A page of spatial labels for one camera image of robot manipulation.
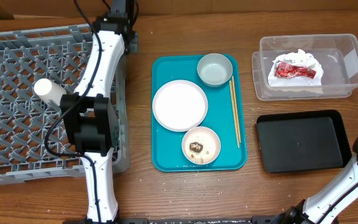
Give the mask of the red foil snack wrapper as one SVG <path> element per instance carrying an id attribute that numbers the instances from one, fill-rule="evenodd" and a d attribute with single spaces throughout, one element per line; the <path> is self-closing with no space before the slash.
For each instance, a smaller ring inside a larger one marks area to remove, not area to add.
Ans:
<path id="1" fill-rule="evenodd" d="M 291 65 L 286 62 L 280 62 L 276 66 L 275 76 L 278 78 L 295 78 L 295 77 L 307 77 L 314 78 L 316 71 L 307 68 Z"/>

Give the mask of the white paper cup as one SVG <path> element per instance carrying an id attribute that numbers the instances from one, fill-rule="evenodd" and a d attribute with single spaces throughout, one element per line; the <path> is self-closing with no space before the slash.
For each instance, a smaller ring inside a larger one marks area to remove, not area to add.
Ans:
<path id="1" fill-rule="evenodd" d="M 52 101 L 57 106 L 60 106 L 62 96 L 67 93 L 63 87 L 47 78 L 41 78 L 36 81 L 34 91 L 35 94 L 45 103 Z"/>

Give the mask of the large white napkin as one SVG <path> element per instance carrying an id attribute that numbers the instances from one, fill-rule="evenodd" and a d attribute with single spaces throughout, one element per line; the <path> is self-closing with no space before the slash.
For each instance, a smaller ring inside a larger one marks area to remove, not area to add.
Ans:
<path id="1" fill-rule="evenodd" d="M 322 65 L 315 59 L 313 54 L 306 53 L 298 49 L 297 52 L 281 54 L 272 61 L 273 65 L 267 77 L 268 85 L 272 87 L 282 86 L 320 86 L 324 71 Z M 307 67 L 316 71 L 314 78 L 295 77 L 295 78 L 278 78 L 275 76 L 275 69 L 278 63 L 286 62 L 299 67 Z"/>

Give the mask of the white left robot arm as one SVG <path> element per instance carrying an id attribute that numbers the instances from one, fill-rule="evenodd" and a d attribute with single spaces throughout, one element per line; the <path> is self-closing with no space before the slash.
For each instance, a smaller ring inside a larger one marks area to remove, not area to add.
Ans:
<path id="1" fill-rule="evenodd" d="M 78 157 L 85 168 L 88 212 L 83 223 L 119 223 L 112 177 L 113 149 L 119 144 L 119 118 L 110 99 L 121 58 L 136 44 L 133 26 L 137 1 L 113 1 L 108 11 L 89 22 L 92 49 L 86 70 L 72 94 L 60 95 L 61 115 L 44 137 L 46 151 L 57 157 Z M 74 153 L 55 152 L 48 140 L 63 123 Z"/>

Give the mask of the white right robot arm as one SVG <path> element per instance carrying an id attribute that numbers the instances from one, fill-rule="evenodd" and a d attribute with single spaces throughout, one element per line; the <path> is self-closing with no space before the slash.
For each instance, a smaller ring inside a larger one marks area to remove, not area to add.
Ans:
<path id="1" fill-rule="evenodd" d="M 314 196 L 274 217 L 271 223 L 333 223 L 358 198 L 358 137 L 345 168 Z"/>

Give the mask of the grey dishwasher rack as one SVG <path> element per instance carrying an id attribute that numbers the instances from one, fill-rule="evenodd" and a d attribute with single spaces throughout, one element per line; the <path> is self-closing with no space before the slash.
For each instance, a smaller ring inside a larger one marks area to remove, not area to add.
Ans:
<path id="1" fill-rule="evenodd" d="M 0 185 L 84 175 L 80 158 L 57 157 L 46 151 L 44 137 L 62 112 L 54 102 L 42 101 L 34 85 L 47 78 L 72 94 L 86 70 L 92 40 L 86 25 L 0 32 Z M 128 170 L 131 163 L 125 78 L 126 55 L 110 91 L 119 118 L 119 144 L 112 156 L 115 173 Z M 55 152 L 75 152 L 63 123 L 48 143 Z"/>

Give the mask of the clear plastic waste bin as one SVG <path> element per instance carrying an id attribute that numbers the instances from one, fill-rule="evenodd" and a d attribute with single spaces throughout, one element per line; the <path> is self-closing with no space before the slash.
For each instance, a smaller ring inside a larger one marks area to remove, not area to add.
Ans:
<path id="1" fill-rule="evenodd" d="M 281 54 L 311 53 L 322 65 L 320 86 L 269 86 L 273 60 Z M 345 98 L 358 87 L 358 41 L 352 34 L 284 35 L 263 37 L 252 55 L 252 74 L 260 100 Z"/>

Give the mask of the white round plate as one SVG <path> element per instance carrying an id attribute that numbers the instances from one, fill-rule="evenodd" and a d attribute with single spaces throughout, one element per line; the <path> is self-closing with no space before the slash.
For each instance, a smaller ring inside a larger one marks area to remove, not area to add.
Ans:
<path id="1" fill-rule="evenodd" d="M 152 101 L 152 112 L 165 129 L 185 132 L 199 126 L 208 112 L 205 92 L 188 80 L 174 80 L 161 86 Z"/>

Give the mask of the teal serving tray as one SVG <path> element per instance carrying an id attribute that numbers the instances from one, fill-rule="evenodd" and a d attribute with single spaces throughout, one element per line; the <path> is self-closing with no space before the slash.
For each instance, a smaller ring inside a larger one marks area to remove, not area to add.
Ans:
<path id="1" fill-rule="evenodd" d="M 236 129 L 232 112 L 230 86 L 225 83 L 219 87 L 205 85 L 198 76 L 197 65 L 202 55 L 181 55 L 158 58 L 152 66 L 152 91 L 154 96 L 164 84 L 173 80 L 188 80 L 197 84 L 206 93 L 208 112 L 201 123 L 212 129 L 219 137 L 221 150 L 217 159 L 210 164 L 196 165 L 182 152 L 181 142 L 184 133 L 170 131 L 161 126 L 151 116 L 151 151 L 154 166 L 163 172 L 198 172 L 213 170 L 240 169 L 247 160 L 246 131 L 242 113 L 241 85 L 238 64 L 234 57 L 227 55 L 233 67 L 236 88 L 237 112 L 241 143 L 237 143 Z"/>

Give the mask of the brown food leftover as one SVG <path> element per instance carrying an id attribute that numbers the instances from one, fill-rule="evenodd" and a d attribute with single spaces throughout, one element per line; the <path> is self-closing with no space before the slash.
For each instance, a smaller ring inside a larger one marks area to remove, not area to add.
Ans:
<path id="1" fill-rule="evenodd" d="M 200 153 L 203 150 L 203 145 L 199 142 L 191 142 L 189 149 L 193 152 Z"/>

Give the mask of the pink bowl with leftovers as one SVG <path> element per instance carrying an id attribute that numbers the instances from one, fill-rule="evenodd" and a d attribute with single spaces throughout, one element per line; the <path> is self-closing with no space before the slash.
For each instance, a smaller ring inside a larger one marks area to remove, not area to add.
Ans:
<path id="1" fill-rule="evenodd" d="M 219 156 L 221 142 L 212 129 L 198 126 L 185 133 L 181 148 L 184 156 L 190 162 L 206 165 L 214 162 Z"/>

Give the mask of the grey-green bowl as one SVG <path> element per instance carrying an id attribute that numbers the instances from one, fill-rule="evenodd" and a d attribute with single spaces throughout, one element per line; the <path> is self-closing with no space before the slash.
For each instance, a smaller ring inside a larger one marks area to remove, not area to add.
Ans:
<path id="1" fill-rule="evenodd" d="M 197 73 L 205 85 L 219 87 L 232 77 L 233 66 L 222 54 L 207 54 L 199 60 Z"/>

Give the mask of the black rectangular tray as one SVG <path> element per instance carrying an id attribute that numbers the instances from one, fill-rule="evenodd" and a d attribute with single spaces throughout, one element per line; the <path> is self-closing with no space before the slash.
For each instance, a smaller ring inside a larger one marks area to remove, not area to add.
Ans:
<path id="1" fill-rule="evenodd" d="M 257 118 L 256 129 L 268 173 L 343 168 L 352 157 L 336 110 L 266 114 Z"/>

